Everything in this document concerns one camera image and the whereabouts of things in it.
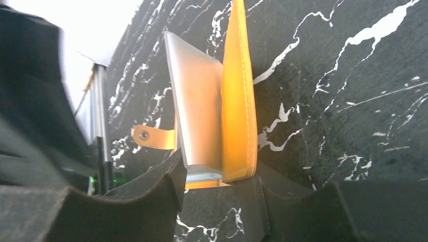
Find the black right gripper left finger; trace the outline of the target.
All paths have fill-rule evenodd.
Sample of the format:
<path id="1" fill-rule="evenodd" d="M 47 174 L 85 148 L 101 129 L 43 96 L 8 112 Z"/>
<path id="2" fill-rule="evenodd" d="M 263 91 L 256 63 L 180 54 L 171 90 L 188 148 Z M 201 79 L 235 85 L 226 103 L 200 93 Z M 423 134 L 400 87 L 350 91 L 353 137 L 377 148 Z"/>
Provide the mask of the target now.
<path id="1" fill-rule="evenodd" d="M 102 197 L 1 186 L 1 241 L 173 241 L 186 174 L 176 150 Z"/>

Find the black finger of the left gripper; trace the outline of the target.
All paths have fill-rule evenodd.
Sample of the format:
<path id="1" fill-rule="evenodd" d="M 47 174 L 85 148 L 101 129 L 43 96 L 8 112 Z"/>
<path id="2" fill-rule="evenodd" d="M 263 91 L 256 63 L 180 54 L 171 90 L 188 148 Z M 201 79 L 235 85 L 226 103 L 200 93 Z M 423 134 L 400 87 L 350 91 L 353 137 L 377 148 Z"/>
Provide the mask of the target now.
<path id="1" fill-rule="evenodd" d="M 1 184 L 65 187 L 97 174 L 61 71 L 61 30 L 1 7 Z"/>

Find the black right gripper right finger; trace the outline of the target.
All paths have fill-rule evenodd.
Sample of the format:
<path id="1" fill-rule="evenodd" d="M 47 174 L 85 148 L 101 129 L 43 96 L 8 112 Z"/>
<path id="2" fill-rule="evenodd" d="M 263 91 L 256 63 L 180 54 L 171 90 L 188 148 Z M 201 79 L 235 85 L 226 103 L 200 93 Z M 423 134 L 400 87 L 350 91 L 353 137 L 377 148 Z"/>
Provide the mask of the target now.
<path id="1" fill-rule="evenodd" d="M 260 163 L 261 241 L 427 241 L 427 181 L 333 181 L 314 191 Z"/>

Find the orange leather card holder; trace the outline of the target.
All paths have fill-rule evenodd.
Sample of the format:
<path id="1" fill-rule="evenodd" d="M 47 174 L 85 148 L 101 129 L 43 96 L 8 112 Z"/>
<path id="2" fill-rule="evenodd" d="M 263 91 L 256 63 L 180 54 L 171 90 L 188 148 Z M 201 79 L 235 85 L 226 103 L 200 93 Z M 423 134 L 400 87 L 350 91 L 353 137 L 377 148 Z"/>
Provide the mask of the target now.
<path id="1" fill-rule="evenodd" d="M 243 1 L 232 1 L 224 58 L 164 34 L 175 106 L 175 126 L 132 129 L 143 147 L 182 151 L 187 189 L 228 186 L 252 177 L 257 166 L 257 123 Z"/>

